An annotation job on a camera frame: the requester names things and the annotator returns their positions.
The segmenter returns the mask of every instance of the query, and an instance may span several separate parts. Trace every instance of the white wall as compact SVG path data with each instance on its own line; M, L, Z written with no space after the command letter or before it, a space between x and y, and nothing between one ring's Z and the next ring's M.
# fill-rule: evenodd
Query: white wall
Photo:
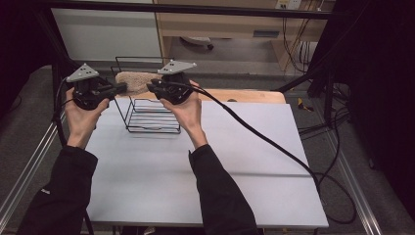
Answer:
M100 1L153 3L152 0ZM154 13L53 9L53 14L73 60L114 61L116 56L161 56Z

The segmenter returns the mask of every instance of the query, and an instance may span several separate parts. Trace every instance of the metal bar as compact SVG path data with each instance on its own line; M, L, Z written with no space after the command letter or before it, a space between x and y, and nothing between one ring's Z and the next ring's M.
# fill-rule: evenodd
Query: metal bar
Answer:
M65 115L62 114L61 121L64 120ZM3 205L0 208L0 234L6 228L7 223L9 222L13 212L18 206L25 190L31 182L31 179L42 163L42 160L49 150L53 140L55 139L56 134L57 127L54 123L51 123L46 133L43 135L43 138L40 140L36 150L30 157L30 160L28 161L24 170L22 171L22 174L19 176L19 179L16 181L6 200L3 202Z
M351 19L350 14L336 12L310 12L278 9L237 8L237 7L213 7L192 6L173 4L146 4L146 3L118 3L118 2L89 2L68 0L40 0L34 2L36 6L97 10L97 11L121 11L121 12L150 12L150 13L180 13L180 14L202 14L202 15L224 15L224 16L247 16L268 18L294 18L294 19L316 19L316 20L344 20Z
M314 110L318 114L321 121L324 121L320 102L316 102L315 99L311 99L313 103ZM330 141L330 146L332 147L333 152L336 152L337 139L333 131L326 132L327 137ZM372 212L372 209L369 206L369 203L366 200L366 197L360 188L360 185L354 175L353 171L348 164L345 154L342 151L342 147L339 152L338 164L340 172L345 180L348 192L356 203L357 212L360 216L360 220L366 230L366 233L369 235L382 235L382 230L378 224L378 220Z

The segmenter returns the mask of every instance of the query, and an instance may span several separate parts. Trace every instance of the black wire rack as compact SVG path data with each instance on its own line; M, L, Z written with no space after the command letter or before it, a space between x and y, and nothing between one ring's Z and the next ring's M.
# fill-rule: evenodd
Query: black wire rack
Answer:
M122 59L128 61L127 65L124 64ZM113 75L115 74L115 68L118 72L120 71L149 71L149 69L140 68L139 63L131 63L131 60L142 60L142 59L160 59L165 60L172 58L161 58L161 57L115 57L117 66L111 67ZM129 132L140 132L140 133L175 133L179 134L181 132L180 124L178 123L174 114L167 110L160 101L158 100L149 100L149 99L136 99L129 98L128 108L123 108L118 103L117 98L115 98L116 106L119 110L119 113L124 121L125 128Z

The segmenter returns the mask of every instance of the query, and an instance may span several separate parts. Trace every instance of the dark floor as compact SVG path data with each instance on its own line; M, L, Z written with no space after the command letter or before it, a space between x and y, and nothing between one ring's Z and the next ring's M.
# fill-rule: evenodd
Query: dark floor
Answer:
M205 48L188 45L177 39L173 41L171 51L172 56L178 61L197 61L200 69L193 71L191 75L205 88L269 90L279 87L299 75L298 72L293 71L281 72L278 67L271 66L275 66L276 59L272 54L269 54L269 51L272 52L269 50L269 43L234 39L215 39L213 42L214 49L207 51ZM244 48L243 53L237 50L238 47ZM285 94L287 103L292 105L298 128L322 123L318 112L299 109L299 98L302 98L303 104L309 108L317 108L315 104L323 102L323 99L309 99L306 96L304 91L308 85L309 83L305 82ZM23 88L21 97L22 103L0 120L0 163L2 166L0 202L2 204L6 201L9 192L50 124L53 110L50 70L35 72ZM342 105L342 102L335 102L334 107L338 110ZM387 179L380 171L369 167L369 159L354 131L353 123L345 121L340 125L339 133L341 150L358 179L383 234L415 234L414 221L408 216ZM312 133L302 135L301 139L304 139L302 144L313 171L324 171L334 157L333 148L327 134L310 137L312 135ZM15 213L10 218L7 229L13 230L19 225L30 198L47 181L50 167L59 148L56 138ZM337 165L330 171L330 175L346 187L343 175ZM352 216L351 203L340 187L332 181L327 179L323 181L322 198L324 209L330 217L338 220L350 219ZM330 219L329 222L330 227L320 229L320 234L367 233L359 215L351 224L339 224ZM96 230L111 230L111 227L96 226ZM282 232L270 230L267 234L282 234ZM305 234L305 232L291 231L289 234Z

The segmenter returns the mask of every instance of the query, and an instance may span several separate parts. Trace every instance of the person's right hand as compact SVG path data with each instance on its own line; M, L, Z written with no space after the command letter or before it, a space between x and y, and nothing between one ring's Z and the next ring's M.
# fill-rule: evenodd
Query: person's right hand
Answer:
M164 107L174 113L179 124L189 134L195 149L208 143L202 129L202 101L197 92L193 92L187 100L179 105L173 105L165 99L160 99Z

